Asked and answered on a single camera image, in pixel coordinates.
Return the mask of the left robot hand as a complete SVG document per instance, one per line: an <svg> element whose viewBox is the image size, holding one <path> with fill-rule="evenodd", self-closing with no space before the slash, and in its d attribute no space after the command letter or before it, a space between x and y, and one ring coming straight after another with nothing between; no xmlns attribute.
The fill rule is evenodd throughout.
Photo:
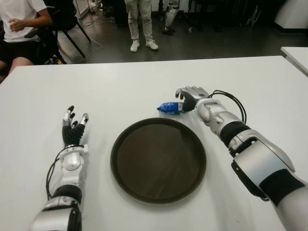
<svg viewBox="0 0 308 231"><path fill-rule="evenodd" d="M72 122L75 113L73 113L74 106L70 106L64 113L62 122L62 138L64 146L79 145L83 136L85 126L89 120L89 115L84 113L81 120Z"/></svg>

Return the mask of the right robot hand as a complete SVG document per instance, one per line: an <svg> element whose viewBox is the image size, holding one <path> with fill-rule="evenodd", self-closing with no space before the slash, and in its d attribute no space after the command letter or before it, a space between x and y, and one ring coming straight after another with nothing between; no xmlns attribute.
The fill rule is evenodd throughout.
<svg viewBox="0 0 308 231"><path fill-rule="evenodd" d="M184 100L182 110L192 111L201 98L207 98L209 94L202 87L183 87L176 90L175 97Z"/></svg>

